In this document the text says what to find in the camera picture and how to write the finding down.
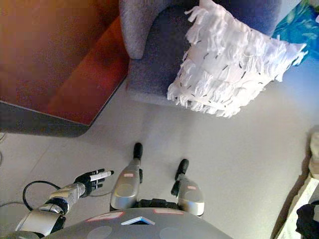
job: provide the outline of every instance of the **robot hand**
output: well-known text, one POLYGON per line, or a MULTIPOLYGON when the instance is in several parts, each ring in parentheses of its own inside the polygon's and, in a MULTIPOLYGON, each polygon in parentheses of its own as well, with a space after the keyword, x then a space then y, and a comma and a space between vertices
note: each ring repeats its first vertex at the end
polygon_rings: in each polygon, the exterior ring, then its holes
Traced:
POLYGON ((102 168, 92 172, 87 172, 75 179, 74 183, 82 183, 85 186, 85 192, 80 196, 81 198, 85 198, 95 189, 101 188, 103 186, 102 182, 105 181, 105 178, 114 174, 113 170, 107 172, 104 171, 105 169, 102 168))

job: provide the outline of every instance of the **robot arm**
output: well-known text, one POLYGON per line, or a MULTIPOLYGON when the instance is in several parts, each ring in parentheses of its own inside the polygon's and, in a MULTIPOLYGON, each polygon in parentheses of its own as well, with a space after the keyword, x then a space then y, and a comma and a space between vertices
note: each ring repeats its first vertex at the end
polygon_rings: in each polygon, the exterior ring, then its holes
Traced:
POLYGON ((63 228, 65 215, 71 210, 71 207, 79 200, 90 195, 92 191, 102 187, 99 184, 106 177, 114 172, 104 172, 104 169, 88 172, 77 177, 73 184, 69 184, 55 192, 39 208, 32 210, 18 224, 14 234, 21 236, 21 233, 28 233, 28 237, 23 238, 41 238, 63 228))

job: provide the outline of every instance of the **gray armchair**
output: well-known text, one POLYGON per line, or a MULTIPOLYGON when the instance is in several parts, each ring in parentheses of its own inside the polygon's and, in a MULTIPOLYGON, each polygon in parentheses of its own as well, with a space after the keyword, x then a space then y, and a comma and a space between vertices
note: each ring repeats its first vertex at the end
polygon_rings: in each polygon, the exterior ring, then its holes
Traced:
MULTIPOLYGON (((281 0, 215 1, 234 17, 264 34, 272 35, 281 0)), ((184 14, 197 0, 120 0, 120 16, 126 50, 131 58, 127 91, 134 100, 158 105, 166 99, 184 52, 192 23, 184 14)))

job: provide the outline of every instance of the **cushion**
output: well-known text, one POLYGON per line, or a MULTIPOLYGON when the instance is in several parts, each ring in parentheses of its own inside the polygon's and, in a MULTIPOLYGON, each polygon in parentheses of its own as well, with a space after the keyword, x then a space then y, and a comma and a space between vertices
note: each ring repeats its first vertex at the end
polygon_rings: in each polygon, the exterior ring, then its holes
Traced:
POLYGON ((201 0, 186 34, 190 48, 167 98, 193 111, 231 117, 272 80, 299 64, 305 44, 271 38, 237 20, 222 6, 201 0))

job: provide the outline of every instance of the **sticker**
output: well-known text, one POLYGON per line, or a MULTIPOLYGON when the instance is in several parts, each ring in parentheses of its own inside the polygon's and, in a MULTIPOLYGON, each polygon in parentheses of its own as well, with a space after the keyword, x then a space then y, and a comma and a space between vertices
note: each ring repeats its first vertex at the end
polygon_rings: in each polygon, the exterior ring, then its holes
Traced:
POLYGON ((187 186, 188 189, 196 190, 196 187, 194 186, 187 186))
POLYGON ((169 208, 156 208, 154 209, 155 213, 158 214, 178 214, 178 215, 184 215, 184 212, 179 211, 179 210, 174 210, 174 209, 169 209, 169 208))
POLYGON ((125 173, 125 174, 124 174, 124 177, 130 177, 130 178, 132 178, 133 176, 134 176, 133 173, 125 173))
POLYGON ((95 222, 95 221, 100 221, 100 220, 112 220, 115 218, 119 218, 122 216, 124 212, 115 212, 115 213, 105 213, 102 215, 98 215, 96 217, 90 218, 86 220, 87 222, 95 222))

